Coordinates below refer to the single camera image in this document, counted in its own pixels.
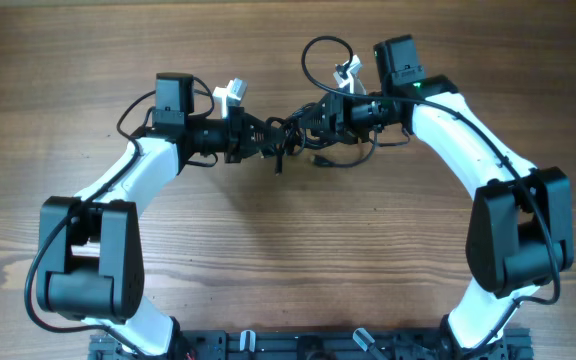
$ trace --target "wood grain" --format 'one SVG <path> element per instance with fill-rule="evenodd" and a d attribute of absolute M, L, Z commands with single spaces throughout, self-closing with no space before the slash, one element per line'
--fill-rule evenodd
<path fill-rule="evenodd" d="M 39 208 L 120 156 L 114 123 L 155 73 L 189 72 L 211 87 L 237 76 L 249 81 L 247 111 L 286 116 L 321 96 L 299 66 L 309 39 L 345 38 L 376 88 L 372 45 L 405 33 L 427 72 L 458 84 L 507 145 L 569 175 L 576 236 L 576 2 L 0 9 L 0 358 L 84 358 L 88 334 L 47 334 L 23 310 Z M 309 64 L 332 80 L 344 56 L 321 45 Z M 470 277 L 471 204 L 457 179 L 419 141 L 351 170 L 314 168 L 308 155 L 288 159 L 281 177 L 257 157 L 185 170 L 140 220 L 146 295 L 184 329 L 437 325 Z M 576 358 L 576 261 L 560 303 L 526 305 L 512 325 L 532 328 L 538 359 Z"/>

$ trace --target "robotic arm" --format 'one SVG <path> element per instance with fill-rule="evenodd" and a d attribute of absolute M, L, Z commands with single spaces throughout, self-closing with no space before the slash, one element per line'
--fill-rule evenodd
<path fill-rule="evenodd" d="M 304 61 L 316 41 L 302 57 L 311 81 Z M 133 134 L 126 153 L 90 187 L 72 198 L 46 201 L 40 220 L 42 240 L 50 238 L 62 219 L 70 216 L 71 221 L 48 245 L 45 240 L 40 243 L 46 250 L 38 259 L 38 303 L 44 311 L 112 335 L 94 337 L 89 359 L 532 358 L 527 332 L 504 327 L 522 301 L 542 300 L 531 296 L 539 286 L 555 280 L 558 289 L 559 271 L 572 265 L 566 176 L 557 168 L 539 170 L 512 152 L 475 117 L 447 78 L 426 78 L 410 36 L 375 45 L 382 79 L 378 93 L 365 95 L 358 77 L 361 63 L 350 52 L 349 61 L 335 72 L 339 89 L 322 85 L 328 92 L 318 103 L 289 118 L 265 122 L 239 107 L 246 88 L 239 79 L 215 90 L 222 120 L 208 120 L 191 115 L 196 78 L 158 74 L 152 127 Z M 280 127 L 272 126 L 275 121 Z M 405 134 L 415 134 L 431 146 L 474 201 L 466 243 L 473 279 L 439 329 L 373 334 L 363 328 L 352 334 L 180 332 L 174 318 L 142 297 L 138 217 L 185 166 L 202 165 L 190 160 L 193 154 L 223 152 L 227 163 L 237 163 L 263 152 L 277 158 L 281 172 L 281 157 L 298 155 L 304 148 L 371 141 L 374 152 L 380 145 L 377 134 L 392 124 L 401 124 Z M 315 165 L 338 164 L 319 157 Z M 98 195 L 122 169 L 127 170 Z M 91 197 L 94 201 L 81 200 Z M 72 216 L 75 209 L 77 216 Z M 533 213 L 533 220 L 520 224 L 519 211 Z M 540 221 L 547 226 L 546 239 L 540 237 Z M 73 255 L 72 245 L 89 241 L 100 243 L 98 258 Z"/>

